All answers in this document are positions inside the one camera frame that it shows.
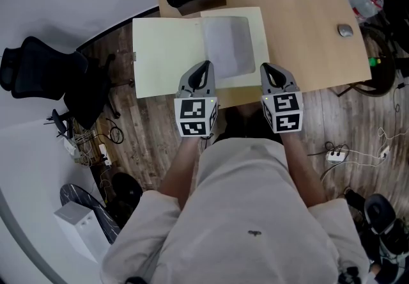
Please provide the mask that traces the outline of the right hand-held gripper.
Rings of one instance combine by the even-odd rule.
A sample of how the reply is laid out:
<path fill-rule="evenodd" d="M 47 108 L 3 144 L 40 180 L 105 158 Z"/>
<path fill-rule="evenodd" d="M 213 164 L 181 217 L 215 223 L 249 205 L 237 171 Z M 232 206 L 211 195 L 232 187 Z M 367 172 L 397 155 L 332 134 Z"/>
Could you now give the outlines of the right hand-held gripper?
<path fill-rule="evenodd" d="M 260 66 L 263 114 L 276 134 L 302 129 L 304 103 L 293 74 L 271 63 Z"/>

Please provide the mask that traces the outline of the person's right leg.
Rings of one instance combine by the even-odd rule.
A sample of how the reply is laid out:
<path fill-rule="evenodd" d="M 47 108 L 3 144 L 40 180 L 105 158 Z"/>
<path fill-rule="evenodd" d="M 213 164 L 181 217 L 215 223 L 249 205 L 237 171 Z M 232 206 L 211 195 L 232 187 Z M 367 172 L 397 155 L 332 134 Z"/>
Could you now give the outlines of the person's right leg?
<path fill-rule="evenodd" d="M 282 144 L 279 134 L 275 134 L 267 122 L 262 109 L 255 111 L 247 121 L 246 135 L 248 138 L 263 138 Z"/>

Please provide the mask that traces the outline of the white box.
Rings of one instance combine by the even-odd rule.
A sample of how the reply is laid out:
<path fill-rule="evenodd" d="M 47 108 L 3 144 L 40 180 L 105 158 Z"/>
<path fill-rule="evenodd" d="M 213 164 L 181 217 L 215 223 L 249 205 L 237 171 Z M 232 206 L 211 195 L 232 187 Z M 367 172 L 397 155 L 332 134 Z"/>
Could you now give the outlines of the white box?
<path fill-rule="evenodd" d="M 110 244 L 94 211 L 69 201 L 55 211 L 54 217 L 74 250 L 100 264 Z"/>

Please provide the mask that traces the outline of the person's left leg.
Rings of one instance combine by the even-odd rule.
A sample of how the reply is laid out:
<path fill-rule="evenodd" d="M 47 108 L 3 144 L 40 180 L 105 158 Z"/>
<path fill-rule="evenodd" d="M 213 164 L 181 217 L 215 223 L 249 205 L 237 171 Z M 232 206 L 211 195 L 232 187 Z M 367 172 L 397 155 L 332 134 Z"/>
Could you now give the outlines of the person's left leg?
<path fill-rule="evenodd" d="M 229 138 L 250 138 L 248 114 L 242 113 L 238 107 L 230 107 L 225 112 L 226 128 L 222 134 L 219 134 L 213 142 L 216 144 L 219 141 Z"/>

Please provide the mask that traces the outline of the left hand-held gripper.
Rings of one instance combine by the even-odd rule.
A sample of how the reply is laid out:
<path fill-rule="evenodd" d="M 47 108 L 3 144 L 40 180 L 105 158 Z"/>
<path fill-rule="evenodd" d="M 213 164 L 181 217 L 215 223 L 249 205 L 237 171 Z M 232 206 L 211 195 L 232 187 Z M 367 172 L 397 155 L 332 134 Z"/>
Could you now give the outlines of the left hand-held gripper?
<path fill-rule="evenodd" d="M 183 138 L 208 137 L 218 114 L 213 63 L 199 62 L 180 79 L 174 99 L 176 124 Z"/>

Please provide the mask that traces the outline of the black chair with grey headrest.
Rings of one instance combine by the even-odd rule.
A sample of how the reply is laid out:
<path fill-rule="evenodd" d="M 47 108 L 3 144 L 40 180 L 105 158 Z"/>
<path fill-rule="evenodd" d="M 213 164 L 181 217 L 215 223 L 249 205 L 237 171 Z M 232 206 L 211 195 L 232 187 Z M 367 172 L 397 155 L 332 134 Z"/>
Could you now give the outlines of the black chair with grey headrest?
<path fill-rule="evenodd" d="M 371 230 L 377 235 L 387 232 L 396 220 L 393 206 L 386 197 L 378 193 L 365 200 L 364 214 Z"/>

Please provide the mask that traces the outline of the black marble round table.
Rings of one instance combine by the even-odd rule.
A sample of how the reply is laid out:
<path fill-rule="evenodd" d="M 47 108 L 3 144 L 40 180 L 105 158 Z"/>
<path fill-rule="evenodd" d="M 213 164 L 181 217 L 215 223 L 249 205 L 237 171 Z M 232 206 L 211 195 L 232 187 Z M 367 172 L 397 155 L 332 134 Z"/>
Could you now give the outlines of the black marble round table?
<path fill-rule="evenodd" d="M 59 195 L 62 206 L 72 201 L 91 209 L 95 213 L 108 242 L 110 244 L 114 243 L 121 228 L 95 197 L 75 184 L 63 185 L 60 189 Z"/>

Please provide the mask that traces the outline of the grey folded cloth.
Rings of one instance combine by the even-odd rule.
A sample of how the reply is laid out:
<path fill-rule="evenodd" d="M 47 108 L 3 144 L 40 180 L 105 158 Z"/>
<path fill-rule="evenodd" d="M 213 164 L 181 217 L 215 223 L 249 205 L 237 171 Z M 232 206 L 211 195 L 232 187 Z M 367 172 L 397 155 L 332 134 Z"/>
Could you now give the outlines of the grey folded cloth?
<path fill-rule="evenodd" d="M 203 17 L 204 49 L 218 79 L 255 72 L 249 21 L 246 17 Z"/>

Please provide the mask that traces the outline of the black router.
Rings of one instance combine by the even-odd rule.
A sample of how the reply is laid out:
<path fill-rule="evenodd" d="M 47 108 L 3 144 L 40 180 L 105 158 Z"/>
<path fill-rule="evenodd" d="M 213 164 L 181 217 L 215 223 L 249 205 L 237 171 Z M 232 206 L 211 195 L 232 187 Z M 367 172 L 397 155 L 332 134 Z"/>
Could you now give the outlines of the black router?
<path fill-rule="evenodd" d="M 48 117 L 44 125 L 54 124 L 58 130 L 58 137 L 63 136 L 67 140 L 73 138 L 73 114 L 67 111 L 63 114 L 59 114 L 55 109 L 52 110 L 52 114 Z"/>

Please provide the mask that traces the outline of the white power strip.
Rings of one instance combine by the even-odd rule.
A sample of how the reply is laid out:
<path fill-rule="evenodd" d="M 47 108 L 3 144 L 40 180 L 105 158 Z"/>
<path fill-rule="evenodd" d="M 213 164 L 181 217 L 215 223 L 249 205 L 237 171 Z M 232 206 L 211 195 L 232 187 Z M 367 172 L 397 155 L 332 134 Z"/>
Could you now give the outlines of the white power strip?
<path fill-rule="evenodd" d="M 326 160 L 329 163 L 337 164 L 345 160 L 346 153 L 338 150 L 330 150 L 326 154 Z"/>
<path fill-rule="evenodd" d="M 112 161 L 111 161 L 111 157 L 108 153 L 107 147 L 104 143 L 99 144 L 99 150 L 102 156 L 102 161 L 106 166 L 111 166 L 112 165 Z"/>

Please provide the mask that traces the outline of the black mesh office chair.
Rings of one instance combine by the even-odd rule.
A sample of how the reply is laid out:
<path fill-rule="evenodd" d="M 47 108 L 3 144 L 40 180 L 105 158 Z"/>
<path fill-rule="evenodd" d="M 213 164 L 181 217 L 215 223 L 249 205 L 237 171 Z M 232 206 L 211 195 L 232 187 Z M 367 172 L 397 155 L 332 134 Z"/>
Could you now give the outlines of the black mesh office chair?
<path fill-rule="evenodd" d="M 115 119 L 120 117 L 109 100 L 114 85 L 108 70 L 115 59 L 109 54 L 101 65 L 99 59 L 77 51 L 65 54 L 29 36 L 19 48 L 4 50 L 0 86 L 15 99 L 63 100 L 77 123 L 89 130 L 105 106 Z"/>

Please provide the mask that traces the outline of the person's right forearm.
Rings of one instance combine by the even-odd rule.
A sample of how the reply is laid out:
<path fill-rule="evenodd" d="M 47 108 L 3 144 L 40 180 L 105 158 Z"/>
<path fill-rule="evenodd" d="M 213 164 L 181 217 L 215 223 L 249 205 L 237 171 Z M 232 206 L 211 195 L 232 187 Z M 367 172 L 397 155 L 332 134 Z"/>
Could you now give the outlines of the person's right forearm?
<path fill-rule="evenodd" d="M 313 168 L 299 136 L 294 133 L 281 134 L 289 175 L 306 207 L 327 202 L 327 197 L 318 173 Z"/>

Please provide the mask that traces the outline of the pale green box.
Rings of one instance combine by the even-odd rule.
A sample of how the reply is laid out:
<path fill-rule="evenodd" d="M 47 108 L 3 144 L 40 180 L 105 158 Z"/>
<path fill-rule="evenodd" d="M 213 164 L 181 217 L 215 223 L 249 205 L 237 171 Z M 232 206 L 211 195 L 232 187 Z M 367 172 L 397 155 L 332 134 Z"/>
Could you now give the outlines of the pale green box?
<path fill-rule="evenodd" d="M 134 18 L 132 43 L 134 81 L 139 98 L 176 93 L 181 76 L 207 60 L 203 42 L 203 17 L 246 17 L 249 21 L 255 72 L 227 79 L 215 76 L 217 89 L 259 86 L 260 66 L 269 60 L 266 34 L 258 7 L 207 10 L 194 18 Z"/>

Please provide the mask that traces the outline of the person's left forearm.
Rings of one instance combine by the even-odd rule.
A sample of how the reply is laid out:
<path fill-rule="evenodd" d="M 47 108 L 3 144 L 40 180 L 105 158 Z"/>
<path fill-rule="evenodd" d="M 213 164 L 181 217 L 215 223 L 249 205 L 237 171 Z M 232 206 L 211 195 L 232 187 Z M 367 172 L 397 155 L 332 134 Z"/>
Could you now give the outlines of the person's left forearm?
<path fill-rule="evenodd" d="M 189 198 L 200 137 L 183 138 L 158 192 L 176 198 L 182 210 Z"/>

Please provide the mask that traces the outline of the person's white shirt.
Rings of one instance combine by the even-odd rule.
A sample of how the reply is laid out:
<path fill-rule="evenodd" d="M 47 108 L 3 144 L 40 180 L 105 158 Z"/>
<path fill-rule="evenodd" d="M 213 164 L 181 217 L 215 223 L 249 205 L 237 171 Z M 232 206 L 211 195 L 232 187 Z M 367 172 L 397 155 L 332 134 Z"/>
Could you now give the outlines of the person's white shirt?
<path fill-rule="evenodd" d="M 307 208 L 283 144 L 229 138 L 197 153 L 189 198 L 146 191 L 105 255 L 102 284 L 365 284 L 346 201 Z"/>

